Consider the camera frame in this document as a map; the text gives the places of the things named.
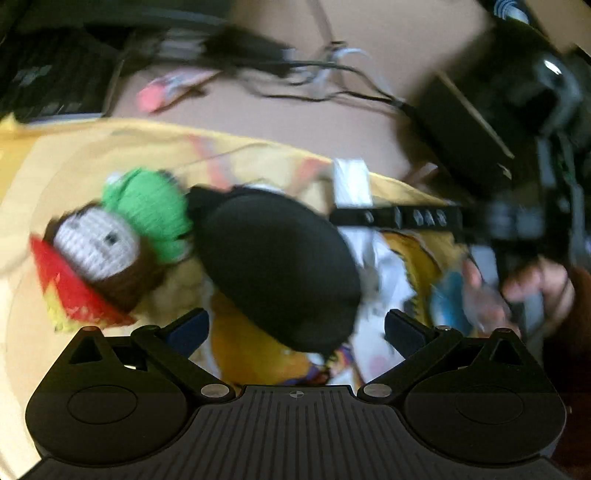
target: pink object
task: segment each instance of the pink object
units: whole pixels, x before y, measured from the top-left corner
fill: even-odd
[[[138,93],[137,104],[140,112],[152,113],[166,106],[164,101],[166,87],[161,84],[150,84]]]
[[[136,102],[141,112],[153,113],[170,105],[190,89],[203,84],[219,73],[218,70],[183,68],[173,70],[152,80],[137,94]]]
[[[462,295],[468,322],[485,335],[509,326],[509,305],[496,288],[483,284],[480,288],[465,287]]]

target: blue object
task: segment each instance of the blue object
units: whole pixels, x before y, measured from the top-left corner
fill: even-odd
[[[528,25],[530,23],[530,18],[525,8],[517,0],[498,0],[495,3],[493,13],[503,20],[513,18]]]
[[[209,335],[209,314],[194,309],[162,329],[164,342],[175,352],[189,358]]]
[[[431,288],[429,309],[433,325],[448,325],[470,335],[473,327],[464,314],[462,290],[464,279],[457,270],[448,271]]]

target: keyboard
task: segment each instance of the keyboard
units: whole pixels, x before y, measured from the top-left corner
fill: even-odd
[[[9,35],[0,44],[0,118],[92,119],[109,109],[120,50],[84,30]]]

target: black cable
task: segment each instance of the black cable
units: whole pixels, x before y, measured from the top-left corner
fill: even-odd
[[[385,103],[387,105],[392,105],[392,99],[390,98],[383,98],[377,97],[372,95],[365,95],[364,93],[353,92],[351,90],[338,90],[337,92],[332,92],[322,98],[314,98],[308,97],[304,95],[290,95],[285,93],[264,93],[258,90],[251,82],[250,79],[245,77],[239,77],[242,81],[244,87],[249,93],[253,95],[262,97],[262,98],[275,98],[275,99],[282,99],[282,100],[300,100],[302,102],[310,102],[310,103],[320,103],[320,102],[328,102],[329,100],[333,100],[339,96],[350,96],[353,98],[360,98],[363,100],[369,100],[372,102],[380,102]]]
[[[321,59],[322,58],[326,59],[326,60],[321,60],[321,61],[329,61],[335,52],[337,52],[341,48],[346,48],[346,47],[347,47],[347,42],[345,42],[345,41],[333,41],[330,44],[326,44],[324,47],[317,50],[314,53],[314,55],[312,55],[312,58],[316,59],[316,58],[320,57]],[[317,68],[316,71],[313,74],[311,74],[308,78],[301,80],[299,82],[289,82],[289,85],[291,85],[292,87],[299,87],[302,85],[308,85],[308,84],[312,83],[314,80],[316,80],[316,78],[318,77],[320,72],[322,72],[322,68]]]
[[[367,95],[366,97],[368,97],[367,99],[371,99],[371,100],[377,100],[383,103],[390,103],[393,107],[398,108],[403,110],[406,113],[406,109],[410,108],[410,106],[408,106],[403,100],[400,100],[398,98],[396,98],[394,95],[390,95],[387,92],[384,92],[380,87],[378,87],[364,72],[362,72],[361,70],[358,70],[354,67],[350,67],[348,65],[341,65],[339,63],[331,63],[331,62],[325,62],[325,61],[298,61],[298,60],[292,60],[292,61],[265,61],[265,62],[253,62],[252,60],[248,60],[248,61],[240,61],[239,59],[233,59],[232,62],[234,65],[236,66],[242,66],[242,67],[256,67],[256,66],[264,66],[264,65],[287,65],[290,66],[292,68],[294,67],[321,67],[323,69],[333,69],[333,70],[341,70],[343,72],[351,72],[354,73],[355,75],[359,76],[363,82],[369,87],[371,88],[374,92],[379,93],[382,97],[384,98],[379,98],[379,97],[370,97],[369,95]],[[345,90],[341,90],[342,93],[339,92],[335,92],[332,95],[343,95],[343,94],[347,94],[351,96],[351,93],[355,93],[355,92],[351,92],[347,89]],[[361,98],[363,94],[362,93],[356,93],[356,96],[358,98]],[[281,96],[274,96],[272,98],[291,98],[294,99],[298,98],[300,100],[303,99],[308,99],[307,101],[310,102],[315,102],[315,101],[323,101],[323,99],[312,99],[310,97],[303,97],[303,96],[298,96],[298,95],[281,95]],[[325,97],[328,100],[331,100],[332,98],[334,98],[334,96],[327,96]]]

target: finger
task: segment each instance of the finger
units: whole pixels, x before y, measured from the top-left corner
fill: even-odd
[[[542,270],[536,262],[525,267],[516,276],[507,279],[501,293],[508,301],[525,300],[541,290],[542,279]]]
[[[540,288],[545,296],[554,297],[564,290],[564,283],[568,273],[563,265],[540,257],[538,262],[542,275]]]
[[[505,309],[501,305],[491,305],[484,310],[482,316],[491,324],[506,322],[507,318],[505,315]]]
[[[480,288],[482,285],[482,275],[472,260],[464,260],[462,276],[466,284],[473,288]]]

